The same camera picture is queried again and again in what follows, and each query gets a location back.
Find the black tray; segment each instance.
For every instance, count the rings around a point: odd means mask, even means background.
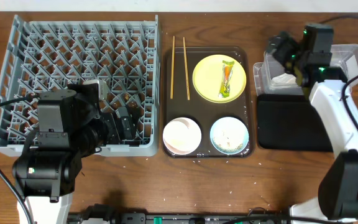
[[[165,55],[165,110],[163,125],[169,121],[186,117],[191,118],[201,128],[201,143],[198,148],[187,155],[177,155],[170,152],[165,145],[164,151],[174,158],[201,158],[201,157],[248,157],[255,149],[254,129],[252,128],[252,109],[250,103],[250,81],[248,72],[248,63],[246,53],[239,47],[187,47],[187,66],[189,76],[190,101],[187,100],[186,94],[186,76],[185,63],[183,58],[183,48],[175,48],[175,71],[173,81],[173,99],[170,99],[171,91],[171,64],[172,51]],[[197,63],[203,58],[223,54],[236,59],[246,71],[247,84],[242,94],[229,103],[212,103],[201,97],[193,85],[193,70]],[[226,155],[219,152],[212,145],[209,139],[209,131],[215,121],[219,118],[231,116],[241,120],[247,127],[249,132],[249,143],[246,148],[235,155]]]

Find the white background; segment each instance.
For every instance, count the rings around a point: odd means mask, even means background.
[[[0,11],[358,12],[358,0],[0,0]]]

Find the pair of chopsticks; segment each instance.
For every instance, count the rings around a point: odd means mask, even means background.
[[[187,100],[190,100],[190,90],[189,90],[189,75],[187,72],[187,56],[186,56],[186,43],[185,38],[183,37],[183,53],[185,55],[185,72],[186,72],[186,90],[187,90]],[[173,99],[173,70],[175,66],[175,36],[173,36],[172,41],[172,66],[171,66],[171,99]]]

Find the snack packet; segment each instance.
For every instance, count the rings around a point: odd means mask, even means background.
[[[230,79],[233,74],[232,68],[234,65],[234,61],[233,62],[222,61],[222,62],[223,62],[223,79],[222,79],[221,89],[219,91],[218,97],[226,98],[230,95]]]

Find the wooden table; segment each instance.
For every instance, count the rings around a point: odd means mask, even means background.
[[[14,14],[0,12],[0,70]],[[155,13],[21,12],[18,15],[26,21],[153,21]],[[252,66],[263,61],[267,39],[281,30],[288,30],[299,39],[305,23],[334,15],[158,13],[162,24],[162,53],[172,46],[173,35],[178,47],[182,46],[182,37],[186,37],[188,47],[243,48],[248,55],[251,76],[248,85],[251,85],[255,112]],[[348,19],[333,24],[336,44],[358,44],[358,21]],[[358,106],[358,85],[352,94]],[[11,180],[15,159],[0,154],[0,168]],[[331,153],[258,148],[248,159],[172,159],[161,149],[150,158],[90,156],[83,159],[83,174],[76,178],[71,211],[79,212],[94,203],[109,204],[122,212],[146,209],[154,213],[247,213],[256,206],[284,210],[317,196],[318,185],[333,161]],[[16,200],[1,179],[0,223],[18,223]]]

